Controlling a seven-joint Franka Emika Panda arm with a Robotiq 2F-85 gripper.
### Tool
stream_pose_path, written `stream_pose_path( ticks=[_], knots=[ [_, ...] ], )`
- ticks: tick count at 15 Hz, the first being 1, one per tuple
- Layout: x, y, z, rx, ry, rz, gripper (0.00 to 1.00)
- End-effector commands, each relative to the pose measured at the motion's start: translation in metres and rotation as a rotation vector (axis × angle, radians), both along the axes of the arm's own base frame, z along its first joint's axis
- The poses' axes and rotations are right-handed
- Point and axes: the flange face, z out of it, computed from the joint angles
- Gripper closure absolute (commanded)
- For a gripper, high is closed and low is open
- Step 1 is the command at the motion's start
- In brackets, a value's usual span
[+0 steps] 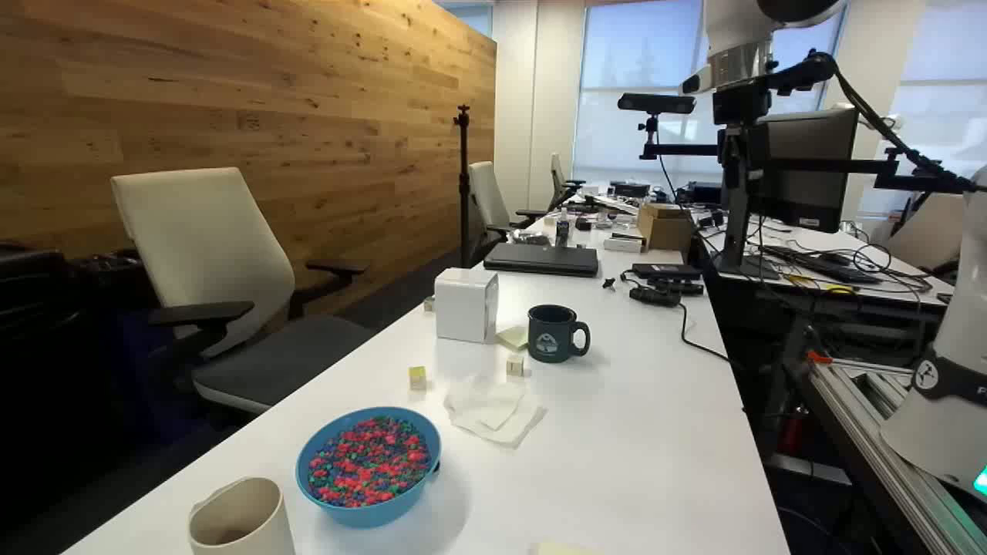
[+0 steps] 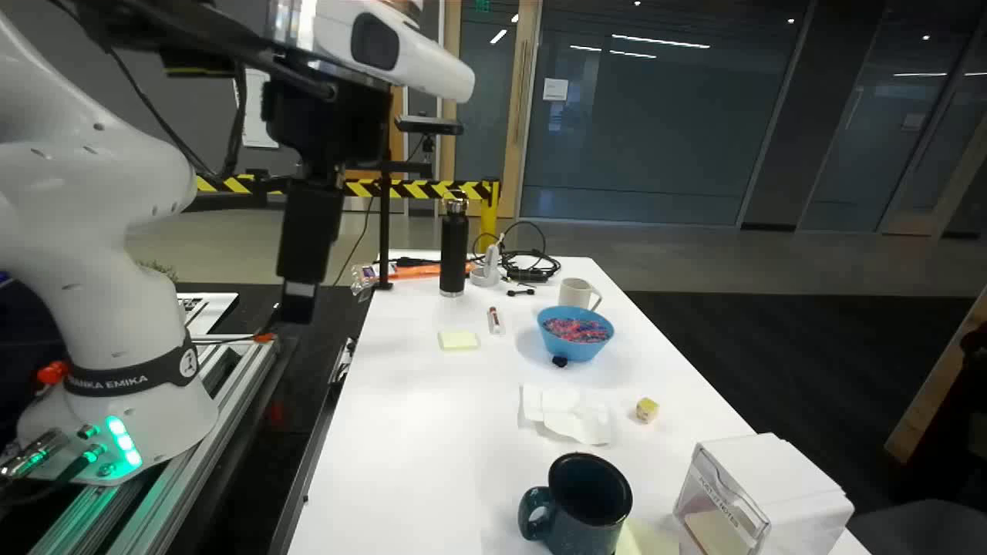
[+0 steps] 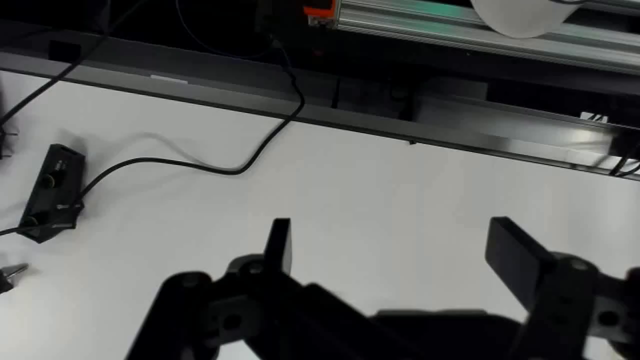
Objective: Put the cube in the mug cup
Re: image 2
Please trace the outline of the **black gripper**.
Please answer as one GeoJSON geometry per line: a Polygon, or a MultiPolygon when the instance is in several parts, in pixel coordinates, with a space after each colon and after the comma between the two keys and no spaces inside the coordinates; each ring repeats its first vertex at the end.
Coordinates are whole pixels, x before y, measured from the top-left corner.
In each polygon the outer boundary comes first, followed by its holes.
{"type": "Polygon", "coordinates": [[[348,163],[375,163],[385,152],[388,91],[339,84],[333,98],[319,98],[284,79],[263,93],[263,121],[275,141],[303,161],[301,177],[287,177],[287,206],[281,223],[278,317],[309,323],[319,290],[328,278],[331,246],[339,238],[343,186],[348,163]]]}

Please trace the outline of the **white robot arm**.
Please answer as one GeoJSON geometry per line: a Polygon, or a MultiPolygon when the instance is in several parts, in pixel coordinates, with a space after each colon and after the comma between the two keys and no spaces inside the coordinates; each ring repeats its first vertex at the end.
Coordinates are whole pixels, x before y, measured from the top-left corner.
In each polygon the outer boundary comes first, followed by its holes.
{"type": "MultiPolygon", "coordinates": [[[[339,230],[339,172],[385,153],[399,87],[469,103],[475,70],[385,0],[269,0],[265,35],[211,0],[73,0],[88,31],[133,51],[182,51],[269,78],[269,137],[303,156],[287,178],[281,316],[305,320],[339,230]]],[[[67,375],[18,417],[70,458],[40,482],[124,485],[197,448],[221,422],[176,285],[137,262],[127,234],[185,211],[194,168],[0,28],[0,269],[54,316],[67,375]]]]}

